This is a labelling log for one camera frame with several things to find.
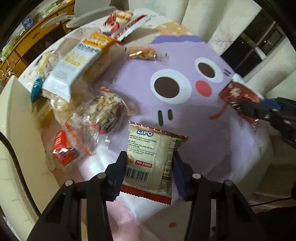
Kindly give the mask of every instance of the pink cheek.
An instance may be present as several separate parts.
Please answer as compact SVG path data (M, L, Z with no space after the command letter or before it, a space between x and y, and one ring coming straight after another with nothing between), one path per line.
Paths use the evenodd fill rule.
M209 97L212 94L211 86L203 80L196 81L195 88L198 91L198 93L200 93L204 97Z

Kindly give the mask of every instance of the cartoon eye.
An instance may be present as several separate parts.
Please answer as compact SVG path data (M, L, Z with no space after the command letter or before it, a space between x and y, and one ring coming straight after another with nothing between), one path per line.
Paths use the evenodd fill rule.
M155 72L150 81L152 92L157 98L169 104L180 104L189 99L192 87L189 80L173 69Z
M195 60L195 68L207 80L219 83L223 81L223 74L220 67L205 57L199 57Z

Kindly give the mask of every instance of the black cable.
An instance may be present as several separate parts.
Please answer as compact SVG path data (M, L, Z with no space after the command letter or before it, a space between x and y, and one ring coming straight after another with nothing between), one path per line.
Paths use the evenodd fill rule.
M276 199L276 200L273 200L273 201L270 201L270 202L263 202L263 203L250 205L250 207L256 207L256 206L261 206L261 205L264 205L264 204L270 204L270 203L278 202L278 201L286 201L286 200L290 200L290 199L293 199L293 197L279 198L279 199Z
M30 202L32 208L34 209L36 215L38 217L40 217L41 213L40 213L39 209L37 208L37 205L34 202L34 199L33 199L32 195L31 195L31 193L29 191L29 188L28 188L27 184L26 184L26 180L25 180L24 175L22 173L22 170L20 168L20 164L19 164L19 161L18 161L17 156L15 154L15 151L13 150L10 142L7 140L5 135L2 134L2 132L0 132L0 141L4 144L4 146L6 147L6 149L9 152L9 154L11 155L11 158L12 158L13 163L15 165L15 169L17 171L17 174L18 174L19 178L20 178L20 182L21 182L22 187L23 187L23 189L24 189L24 191L26 193L26 196L29 199L29 202Z

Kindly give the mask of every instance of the snack package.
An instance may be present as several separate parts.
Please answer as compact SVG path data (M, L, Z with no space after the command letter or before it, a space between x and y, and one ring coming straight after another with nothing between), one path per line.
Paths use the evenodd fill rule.
M100 136L90 128L87 122L83 121L81 116L74 114L64 124L64 130L72 146L79 151L81 157L92 156L95 153Z
M135 115L135 106L129 108L124 100L110 89L101 87L101 94L83 105L81 113L84 119L100 134L105 135L116 129L125 113Z
M116 40L94 32L80 41L50 72L43 83L43 89L65 101L71 99L71 86Z
M60 131L55 135L52 153L54 157L65 167L79 157L78 151L72 147L65 131Z
M76 81L71 88L71 99L65 101L60 96L51 93L47 90L42 90L43 96L47 97L53 109L55 119L63 126L76 111L76 108L82 102L88 102L95 96L89 92L89 87L85 82Z
M163 53L159 50L156 50L152 47L131 47L128 50L128 56L130 58L139 58L144 60L152 60L152 61L163 61L168 59L167 53Z
M188 137L129 123L127 168L121 191L170 204L173 151Z
M261 97L248 89L245 85L239 82L230 81L228 85L219 93L219 96L228 104L230 104L241 117L246 119L253 130L256 130L259 119L246 116L241 110L241 103L244 99L250 99L255 103L261 102Z
M150 15L135 15L130 10L115 10L100 30L111 38L121 41L150 19Z
M73 49L82 39L97 30L97 28L93 27L77 28L72 31L69 36L65 37L56 49L43 53L36 61L29 74L30 81L27 85L32 86L34 81L39 77L45 80L49 72L53 70L53 68L71 49Z

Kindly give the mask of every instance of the wooden cabinet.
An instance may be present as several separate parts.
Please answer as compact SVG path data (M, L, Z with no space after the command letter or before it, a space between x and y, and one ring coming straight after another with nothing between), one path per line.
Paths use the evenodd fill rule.
M11 54L7 57L7 61L4 60L4 63L1 66L1 71L3 71L5 74L7 70L9 68L13 68L19 60L20 60L20 57L16 54L15 51L12 51Z
M12 70L15 73L16 77L20 77L20 75L24 72L24 70L27 68L27 65L24 61L20 60Z
M15 48L15 51L22 57L35 43L37 43L42 37L44 37L48 32L53 30L55 27L57 27L57 24L52 24L50 26L47 26L45 28L41 28L43 24L45 24L47 21L53 19L56 17L56 14L53 14L52 16L46 18L46 20L42 21L38 26L33 28L28 35L17 45Z
M57 14L61 15L62 13L65 13L65 12L67 13L67 15L74 15L74 4L64 7L62 10L58 11Z
M71 1L60 6L51 15L46 16L27 30L7 55L7 60L0 62L0 70L3 72L0 72L0 78L6 82L9 80L8 77L12 75L9 76L8 74L9 68L12 68L11 73L15 73L16 77L19 77L27 66L44 50L73 30L73 28L66 27L68 20L63 20L45 28L41 28L41 26L62 13L74 15L74 5L75 1Z
M75 29L75 28L67 28L67 27L66 27L66 24L67 24L67 23L63 23L63 28L64 28L66 34L68 34L69 32L71 32L72 30Z

